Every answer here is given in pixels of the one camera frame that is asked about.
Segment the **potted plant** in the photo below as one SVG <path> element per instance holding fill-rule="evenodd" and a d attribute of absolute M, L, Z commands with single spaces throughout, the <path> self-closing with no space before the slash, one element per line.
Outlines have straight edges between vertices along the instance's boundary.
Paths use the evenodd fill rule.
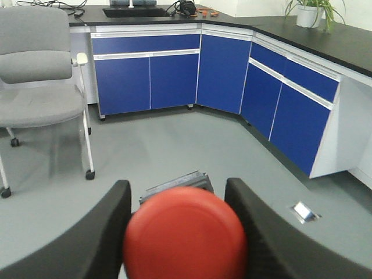
<path fill-rule="evenodd" d="M 344 18 L 337 12 L 331 5 L 330 0 L 290 0 L 285 8 L 285 17 L 288 18 L 289 14 L 295 7 L 298 7 L 297 25 L 301 27 L 316 28 L 319 26 L 320 19 L 325 12 L 325 30 L 331 31 L 331 25 L 334 20 L 334 14 L 338 14 L 345 24 Z"/>

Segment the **gray chair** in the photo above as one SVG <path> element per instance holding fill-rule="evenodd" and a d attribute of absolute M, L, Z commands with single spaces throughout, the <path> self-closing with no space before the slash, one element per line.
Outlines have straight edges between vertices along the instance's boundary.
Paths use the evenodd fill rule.
<path fill-rule="evenodd" d="M 90 124 L 81 66 L 87 56 L 70 56 L 70 30 L 66 12 L 57 8 L 12 7 L 0 9 L 0 78 L 4 83 L 64 80 L 72 76 L 72 66 L 80 72 L 80 89 L 61 83 L 35 88 L 0 91 L 0 128 L 6 128 L 12 147 L 19 146 L 12 128 L 31 128 L 53 125 L 83 118 L 90 169 L 85 177 L 94 179 L 90 148 Z M 11 191 L 0 157 L 3 181 L 1 197 Z"/>

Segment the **black countertop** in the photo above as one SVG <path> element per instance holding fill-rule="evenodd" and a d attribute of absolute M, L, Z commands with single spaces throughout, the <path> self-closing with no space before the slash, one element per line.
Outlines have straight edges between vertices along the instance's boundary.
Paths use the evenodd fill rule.
<path fill-rule="evenodd" d="M 168 5 L 157 5 L 168 8 Z M 323 31 L 325 21 L 319 28 L 302 28 L 295 24 L 295 17 L 284 16 L 232 17 L 220 13 L 218 17 L 106 17 L 102 8 L 106 5 L 85 6 L 80 20 L 70 16 L 70 26 L 142 25 L 209 23 L 223 26 L 248 28 L 268 35 L 286 44 L 308 51 L 341 66 L 372 77 L 372 32 L 339 23 L 333 25 L 332 33 Z"/>

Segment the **chair seat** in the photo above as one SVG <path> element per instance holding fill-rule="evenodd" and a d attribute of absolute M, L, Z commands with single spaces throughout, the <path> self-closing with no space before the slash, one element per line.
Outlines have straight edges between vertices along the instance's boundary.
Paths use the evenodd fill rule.
<path fill-rule="evenodd" d="M 0 127 L 52 125 L 78 117 L 83 110 L 84 99 L 76 85 L 0 91 Z"/>

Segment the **chair leg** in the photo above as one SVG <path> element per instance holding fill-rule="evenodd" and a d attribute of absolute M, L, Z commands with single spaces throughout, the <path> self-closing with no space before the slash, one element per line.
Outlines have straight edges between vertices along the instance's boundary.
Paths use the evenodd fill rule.
<path fill-rule="evenodd" d="M 88 103 L 87 103 L 87 93 L 85 92 L 83 70 L 81 68 L 81 65 L 78 65 L 78 68 L 79 68 L 79 71 L 80 71 L 81 91 L 83 93 L 83 98 L 85 100 L 85 114 L 86 114 L 86 117 L 87 117 L 88 133 L 90 135 L 90 134 L 92 134 L 92 126 L 91 126 L 91 119 L 89 117 L 89 110 L 88 110 Z"/>
<path fill-rule="evenodd" d="M 8 198 L 8 197 L 10 197 L 12 192 L 10 191 L 8 181 L 6 180 L 5 170 L 4 170 L 4 167 L 2 165 L 1 155 L 0 155 L 0 174 L 1 174 L 2 182 L 4 184 L 4 187 L 0 189 L 1 197 L 2 198 Z"/>
<path fill-rule="evenodd" d="M 6 130 L 8 131 L 10 137 L 12 138 L 11 141 L 10 141 L 10 145 L 12 147 L 17 147 L 19 146 L 19 140 L 16 138 L 16 136 L 14 135 L 13 131 L 11 128 L 7 127 Z"/>
<path fill-rule="evenodd" d="M 90 169 L 87 170 L 85 174 L 85 178 L 87 180 L 94 179 L 94 166 L 93 166 L 93 158 L 92 158 L 92 150 L 91 150 L 91 144 L 89 141 L 89 131 L 88 131 L 88 125 L 87 125 L 87 115 L 85 114 L 85 111 L 83 111 L 83 125 L 84 125 L 84 135 L 85 135 L 85 141 L 87 144 L 87 151 L 88 151 L 88 159 L 89 159 L 89 167 Z"/>

